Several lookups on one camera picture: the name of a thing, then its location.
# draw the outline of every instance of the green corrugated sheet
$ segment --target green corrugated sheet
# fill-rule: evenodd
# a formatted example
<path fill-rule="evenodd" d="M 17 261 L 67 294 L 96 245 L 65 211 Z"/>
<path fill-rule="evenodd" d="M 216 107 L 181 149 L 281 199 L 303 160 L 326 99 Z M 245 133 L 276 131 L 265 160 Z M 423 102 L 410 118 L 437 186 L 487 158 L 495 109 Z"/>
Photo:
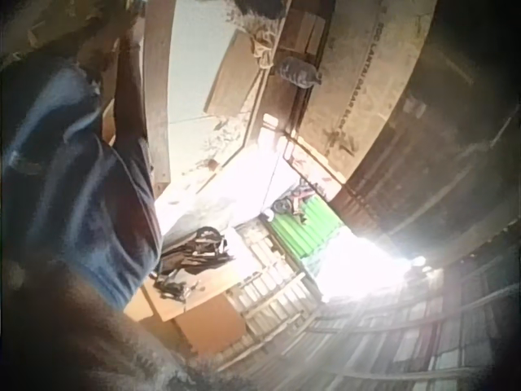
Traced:
<path fill-rule="evenodd" d="M 309 272 L 316 275 L 320 269 L 317 252 L 325 247 L 344 224 L 318 195 L 308 200 L 302 210 L 308 219 L 305 224 L 300 224 L 297 217 L 277 214 L 270 225 L 291 255 L 302 261 Z"/>

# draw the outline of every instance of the cloth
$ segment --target cloth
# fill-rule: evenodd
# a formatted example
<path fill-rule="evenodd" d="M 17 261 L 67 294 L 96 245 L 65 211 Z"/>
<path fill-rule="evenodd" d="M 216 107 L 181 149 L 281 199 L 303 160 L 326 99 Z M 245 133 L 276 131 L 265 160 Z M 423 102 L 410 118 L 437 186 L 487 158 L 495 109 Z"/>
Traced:
<path fill-rule="evenodd" d="M 2 251 L 54 259 L 122 310 L 159 260 L 147 142 L 101 139 L 99 86 L 33 53 L 2 71 Z"/>

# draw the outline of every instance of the corrugated roof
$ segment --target corrugated roof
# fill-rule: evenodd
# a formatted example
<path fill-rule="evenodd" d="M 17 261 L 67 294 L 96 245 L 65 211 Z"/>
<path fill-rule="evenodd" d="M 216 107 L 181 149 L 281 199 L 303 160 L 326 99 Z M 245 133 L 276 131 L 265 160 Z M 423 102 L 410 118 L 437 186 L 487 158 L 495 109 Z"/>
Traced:
<path fill-rule="evenodd" d="M 305 224 L 297 217 L 277 214 L 270 225 L 291 255 L 315 274 L 319 260 L 310 257 L 324 248 L 344 224 L 318 195 L 309 199 L 302 210 L 307 218 Z"/>

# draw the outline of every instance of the person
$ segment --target person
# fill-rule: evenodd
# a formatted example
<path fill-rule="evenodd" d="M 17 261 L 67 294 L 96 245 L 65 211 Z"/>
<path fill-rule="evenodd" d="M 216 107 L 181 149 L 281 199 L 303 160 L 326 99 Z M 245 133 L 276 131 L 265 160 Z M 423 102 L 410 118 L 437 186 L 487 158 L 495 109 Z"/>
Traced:
<path fill-rule="evenodd" d="M 253 389 L 187 366 L 122 312 L 158 262 L 161 234 L 142 20 L 119 40 L 112 147 L 99 68 L 76 62 L 107 25 L 91 20 L 2 70 L 2 389 Z"/>

